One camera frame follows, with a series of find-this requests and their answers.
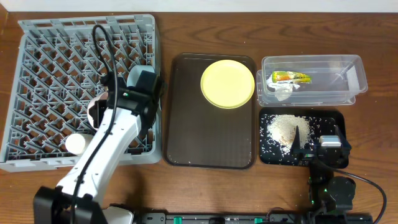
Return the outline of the light blue bowl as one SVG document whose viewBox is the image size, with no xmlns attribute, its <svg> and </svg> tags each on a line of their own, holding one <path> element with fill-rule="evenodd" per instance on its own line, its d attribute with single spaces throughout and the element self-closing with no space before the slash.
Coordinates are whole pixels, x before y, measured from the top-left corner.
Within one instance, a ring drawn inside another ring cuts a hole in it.
<svg viewBox="0 0 398 224">
<path fill-rule="evenodd" d="M 135 86 L 142 71 L 152 72 L 154 73 L 155 70 L 151 65 L 135 65 L 132 67 L 129 75 L 127 77 L 126 86 Z"/>
</svg>

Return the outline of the pink round bowl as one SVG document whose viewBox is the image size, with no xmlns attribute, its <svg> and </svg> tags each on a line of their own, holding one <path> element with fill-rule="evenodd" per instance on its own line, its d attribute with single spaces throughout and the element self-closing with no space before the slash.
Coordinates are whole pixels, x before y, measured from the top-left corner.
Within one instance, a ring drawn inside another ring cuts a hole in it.
<svg viewBox="0 0 398 224">
<path fill-rule="evenodd" d="M 95 130 L 99 128 L 104 112 L 107 109 L 107 98 L 108 92 L 104 92 L 94 97 L 88 104 L 88 121 Z"/>
</svg>

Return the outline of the white paper napkin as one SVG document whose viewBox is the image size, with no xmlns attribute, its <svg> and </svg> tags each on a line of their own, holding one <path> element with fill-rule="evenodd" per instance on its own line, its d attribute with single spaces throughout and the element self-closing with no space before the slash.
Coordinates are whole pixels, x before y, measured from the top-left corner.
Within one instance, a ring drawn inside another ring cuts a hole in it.
<svg viewBox="0 0 398 224">
<path fill-rule="evenodd" d="M 274 95 L 279 101 L 288 99 L 294 90 L 300 88 L 300 85 L 295 83 L 274 83 L 271 77 L 266 80 L 266 83 L 274 90 Z"/>
</svg>

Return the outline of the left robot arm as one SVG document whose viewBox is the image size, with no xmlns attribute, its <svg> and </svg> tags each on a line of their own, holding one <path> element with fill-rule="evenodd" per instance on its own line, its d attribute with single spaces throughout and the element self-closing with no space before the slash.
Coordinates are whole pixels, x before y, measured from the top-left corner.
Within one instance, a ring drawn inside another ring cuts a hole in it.
<svg viewBox="0 0 398 224">
<path fill-rule="evenodd" d="M 143 71 L 126 86 L 122 78 L 107 77 L 108 108 L 86 151 L 53 189 L 41 187 L 34 196 L 35 223 L 133 223 L 126 208 L 101 208 L 104 193 L 130 143 L 155 122 L 163 79 Z"/>
</svg>

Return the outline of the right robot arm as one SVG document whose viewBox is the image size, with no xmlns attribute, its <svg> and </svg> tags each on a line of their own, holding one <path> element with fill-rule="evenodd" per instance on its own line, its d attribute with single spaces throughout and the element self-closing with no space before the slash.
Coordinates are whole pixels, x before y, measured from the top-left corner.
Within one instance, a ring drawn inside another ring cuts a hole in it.
<svg viewBox="0 0 398 224">
<path fill-rule="evenodd" d="M 294 129 L 291 155 L 310 171 L 309 199 L 313 208 L 304 223 L 348 223 L 346 212 L 353 209 L 355 181 L 334 173 L 347 166 L 352 149 L 338 126 L 334 135 L 322 135 L 319 143 L 304 149 L 300 145 L 299 128 Z"/>
</svg>

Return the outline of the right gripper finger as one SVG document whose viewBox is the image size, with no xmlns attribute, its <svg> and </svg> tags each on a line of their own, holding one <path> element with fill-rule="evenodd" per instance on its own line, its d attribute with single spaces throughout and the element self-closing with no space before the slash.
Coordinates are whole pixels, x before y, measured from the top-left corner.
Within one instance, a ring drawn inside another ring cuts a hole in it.
<svg viewBox="0 0 398 224">
<path fill-rule="evenodd" d="M 298 126 L 296 126 L 295 128 L 295 137 L 292 143 L 292 151 L 301 151 L 300 131 Z"/>
<path fill-rule="evenodd" d="M 335 126 L 335 135 L 338 136 L 341 145 L 345 144 L 346 138 L 343 136 L 343 133 L 341 132 L 340 128 L 338 125 Z"/>
</svg>

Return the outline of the green orange snack wrapper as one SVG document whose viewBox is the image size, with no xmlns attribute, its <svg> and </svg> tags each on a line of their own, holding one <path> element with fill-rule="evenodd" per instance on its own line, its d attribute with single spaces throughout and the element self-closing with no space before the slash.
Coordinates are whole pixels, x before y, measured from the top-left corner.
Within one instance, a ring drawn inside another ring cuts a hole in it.
<svg viewBox="0 0 398 224">
<path fill-rule="evenodd" d="M 312 78 L 309 75 L 292 71 L 274 71 L 272 72 L 273 83 L 311 83 Z"/>
</svg>

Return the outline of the yellow round plate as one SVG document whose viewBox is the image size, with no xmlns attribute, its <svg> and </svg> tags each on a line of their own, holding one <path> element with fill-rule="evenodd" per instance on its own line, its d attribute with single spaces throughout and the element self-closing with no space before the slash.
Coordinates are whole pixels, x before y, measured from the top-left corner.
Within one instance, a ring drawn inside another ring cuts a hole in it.
<svg viewBox="0 0 398 224">
<path fill-rule="evenodd" d="M 255 89 L 250 69 L 235 60 L 219 60 L 202 73 L 200 88 L 212 105 L 223 109 L 235 109 L 247 103 Z"/>
</svg>

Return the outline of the white plastic cup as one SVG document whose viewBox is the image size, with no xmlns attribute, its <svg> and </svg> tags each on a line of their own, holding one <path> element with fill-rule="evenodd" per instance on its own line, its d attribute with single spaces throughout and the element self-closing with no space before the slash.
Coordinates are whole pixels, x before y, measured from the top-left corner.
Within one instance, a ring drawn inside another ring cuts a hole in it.
<svg viewBox="0 0 398 224">
<path fill-rule="evenodd" d="M 93 135 L 83 133 L 73 133 L 66 138 L 65 147 L 68 152 L 81 156 L 89 146 Z"/>
</svg>

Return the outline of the rice and food scraps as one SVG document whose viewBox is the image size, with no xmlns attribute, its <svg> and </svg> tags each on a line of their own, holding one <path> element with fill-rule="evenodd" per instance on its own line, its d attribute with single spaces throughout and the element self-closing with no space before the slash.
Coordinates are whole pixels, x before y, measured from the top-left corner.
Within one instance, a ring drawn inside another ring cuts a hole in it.
<svg viewBox="0 0 398 224">
<path fill-rule="evenodd" d="M 320 136 L 334 134 L 336 126 L 333 118 L 292 114 L 262 114 L 259 121 L 261 161 L 285 166 L 299 166 L 298 160 L 290 154 L 296 126 L 299 127 L 302 148 L 319 144 Z"/>
</svg>

